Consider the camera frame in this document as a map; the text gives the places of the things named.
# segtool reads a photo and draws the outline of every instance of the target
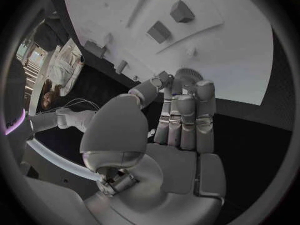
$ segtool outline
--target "purple light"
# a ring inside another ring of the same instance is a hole
[[[23,123],[25,116],[26,116],[26,112],[25,112],[25,109],[23,109],[23,113],[22,113],[21,117],[18,119],[18,121],[16,121],[16,123],[14,125],[12,125],[11,127],[6,129],[5,135],[8,135],[12,131],[16,130]]]

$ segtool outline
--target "white panel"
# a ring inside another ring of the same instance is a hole
[[[145,81],[166,70],[188,67],[213,80],[216,97],[260,105],[273,62],[270,23],[250,0],[183,0],[195,14],[190,23],[170,16],[178,0],[65,0],[80,43],[106,44],[105,58],[128,66],[123,74]],[[160,20],[172,38],[158,44],[147,36]]]

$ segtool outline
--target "woman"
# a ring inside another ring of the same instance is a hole
[[[56,47],[42,89],[42,109],[50,109],[58,97],[70,92],[84,66],[83,62],[83,56],[71,38],[62,49]]]

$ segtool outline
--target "long hair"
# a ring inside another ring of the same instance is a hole
[[[43,110],[48,110],[52,107],[53,103],[60,97],[60,90],[61,90],[61,86],[60,85],[56,85],[54,87],[54,91],[51,90],[52,88],[52,81],[50,79],[47,79],[42,87],[41,90],[41,108]],[[51,92],[51,104],[49,104],[48,106],[44,105],[44,95],[48,92]]]

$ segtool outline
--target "white lab coat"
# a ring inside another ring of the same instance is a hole
[[[70,38],[61,48],[56,47],[46,74],[46,79],[52,81],[52,89],[61,85],[60,96],[66,96],[73,88],[83,65],[80,62],[81,52]]]

